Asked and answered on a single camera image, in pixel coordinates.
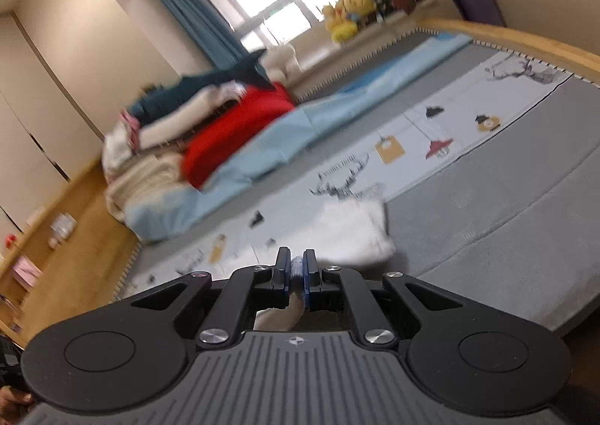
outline blue curtain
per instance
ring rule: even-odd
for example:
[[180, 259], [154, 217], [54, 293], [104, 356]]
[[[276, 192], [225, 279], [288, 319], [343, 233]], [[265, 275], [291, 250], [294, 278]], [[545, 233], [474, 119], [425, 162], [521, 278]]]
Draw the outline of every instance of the blue curtain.
[[209, 0], [161, 0], [217, 68], [229, 68], [248, 52]]

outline crosshair logo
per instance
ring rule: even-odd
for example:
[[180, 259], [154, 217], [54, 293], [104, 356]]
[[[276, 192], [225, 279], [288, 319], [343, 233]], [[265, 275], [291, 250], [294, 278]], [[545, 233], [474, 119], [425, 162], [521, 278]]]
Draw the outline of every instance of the crosshair logo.
[[295, 335], [294, 337], [288, 338], [287, 341], [296, 347], [304, 344], [305, 342], [304, 338], [300, 337], [300, 335]]

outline white wardrobe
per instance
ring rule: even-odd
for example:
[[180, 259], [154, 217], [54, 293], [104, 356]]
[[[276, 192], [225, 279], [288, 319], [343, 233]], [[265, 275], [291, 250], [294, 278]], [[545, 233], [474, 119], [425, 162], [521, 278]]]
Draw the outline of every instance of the white wardrobe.
[[67, 184], [61, 170], [75, 177], [100, 150], [100, 139], [62, 94], [14, 19], [0, 16], [0, 238], [26, 230], [34, 211], [51, 203]]

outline hand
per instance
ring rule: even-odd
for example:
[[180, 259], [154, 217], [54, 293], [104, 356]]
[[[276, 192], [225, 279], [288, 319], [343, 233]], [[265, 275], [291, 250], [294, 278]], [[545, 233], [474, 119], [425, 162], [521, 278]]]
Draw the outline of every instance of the hand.
[[0, 425], [13, 425], [34, 404], [31, 394], [23, 393], [10, 386], [0, 389]]

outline red blanket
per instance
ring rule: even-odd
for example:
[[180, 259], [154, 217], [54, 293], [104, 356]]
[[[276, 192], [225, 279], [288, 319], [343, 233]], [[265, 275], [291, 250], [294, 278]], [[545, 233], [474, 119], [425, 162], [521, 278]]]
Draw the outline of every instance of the red blanket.
[[203, 129], [190, 143], [182, 162], [184, 177], [199, 188], [222, 163], [280, 115], [294, 108], [286, 89], [248, 87], [231, 110]]

